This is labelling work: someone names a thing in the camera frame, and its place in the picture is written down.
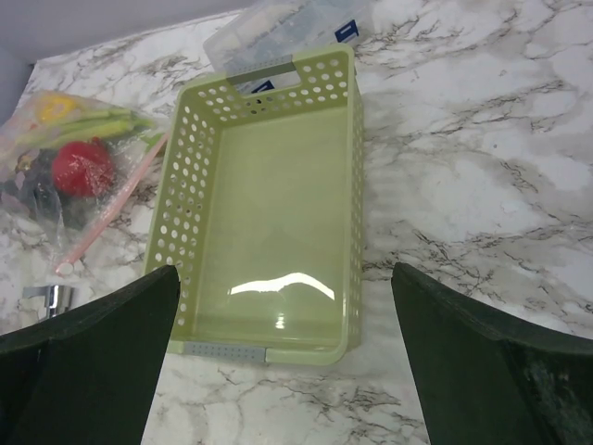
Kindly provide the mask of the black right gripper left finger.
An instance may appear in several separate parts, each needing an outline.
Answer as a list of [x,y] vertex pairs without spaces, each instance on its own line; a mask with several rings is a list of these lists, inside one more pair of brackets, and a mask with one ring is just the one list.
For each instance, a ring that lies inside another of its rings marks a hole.
[[180,299],[162,266],[1,337],[4,444],[138,444]]

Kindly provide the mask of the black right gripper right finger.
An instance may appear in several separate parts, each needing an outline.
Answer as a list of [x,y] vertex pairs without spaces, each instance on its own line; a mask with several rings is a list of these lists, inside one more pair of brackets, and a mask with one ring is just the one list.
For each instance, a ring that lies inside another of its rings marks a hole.
[[399,262],[392,292],[433,444],[589,444],[592,342]]

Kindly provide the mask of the red fake apple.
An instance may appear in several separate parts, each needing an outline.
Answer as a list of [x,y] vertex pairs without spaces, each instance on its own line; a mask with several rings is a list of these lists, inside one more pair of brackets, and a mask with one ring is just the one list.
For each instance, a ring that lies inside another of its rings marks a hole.
[[72,141],[61,147],[52,162],[55,188],[71,197],[99,197],[114,182],[114,165],[103,142]]

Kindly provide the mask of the clear zip top bag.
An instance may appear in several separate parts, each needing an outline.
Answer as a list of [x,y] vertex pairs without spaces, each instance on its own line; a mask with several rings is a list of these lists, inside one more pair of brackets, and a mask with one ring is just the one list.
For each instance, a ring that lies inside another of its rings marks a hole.
[[117,217],[168,130],[133,108],[35,93],[1,128],[1,208],[44,231],[63,273]]

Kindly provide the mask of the green fake vegetable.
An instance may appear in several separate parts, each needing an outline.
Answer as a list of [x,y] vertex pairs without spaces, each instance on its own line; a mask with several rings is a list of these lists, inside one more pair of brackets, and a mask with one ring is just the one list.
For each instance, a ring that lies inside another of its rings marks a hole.
[[85,110],[75,119],[61,119],[29,130],[17,138],[18,144],[56,144],[58,139],[89,139],[126,134],[137,128],[155,128],[156,122],[128,108]]

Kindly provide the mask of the yellow fake pepper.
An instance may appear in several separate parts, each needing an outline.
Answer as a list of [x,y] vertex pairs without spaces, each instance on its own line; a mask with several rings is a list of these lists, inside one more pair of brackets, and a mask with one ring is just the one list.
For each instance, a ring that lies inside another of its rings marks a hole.
[[39,99],[35,115],[39,122],[47,123],[65,118],[78,108],[78,102],[69,96],[49,94]]

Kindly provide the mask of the chrome metal faucet piece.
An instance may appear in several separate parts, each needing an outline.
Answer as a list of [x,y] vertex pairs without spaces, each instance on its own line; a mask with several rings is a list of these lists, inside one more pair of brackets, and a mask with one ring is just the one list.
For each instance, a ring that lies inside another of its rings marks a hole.
[[68,312],[74,294],[75,288],[66,285],[28,286],[22,291],[22,297],[25,299],[44,297],[45,320]]

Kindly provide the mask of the green perforated plastic basket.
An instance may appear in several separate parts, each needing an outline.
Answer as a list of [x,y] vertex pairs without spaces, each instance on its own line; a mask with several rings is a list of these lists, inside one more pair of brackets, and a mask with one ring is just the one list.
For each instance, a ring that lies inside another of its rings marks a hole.
[[359,345],[363,132],[347,44],[181,89],[145,249],[181,281],[169,352],[324,366]]

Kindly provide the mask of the clear plastic organizer box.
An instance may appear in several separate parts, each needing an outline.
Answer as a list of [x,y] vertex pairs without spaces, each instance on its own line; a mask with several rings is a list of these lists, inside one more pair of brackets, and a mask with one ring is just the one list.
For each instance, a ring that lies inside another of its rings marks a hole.
[[372,28],[369,1],[257,1],[204,43],[214,70],[235,71],[308,47],[354,44]]

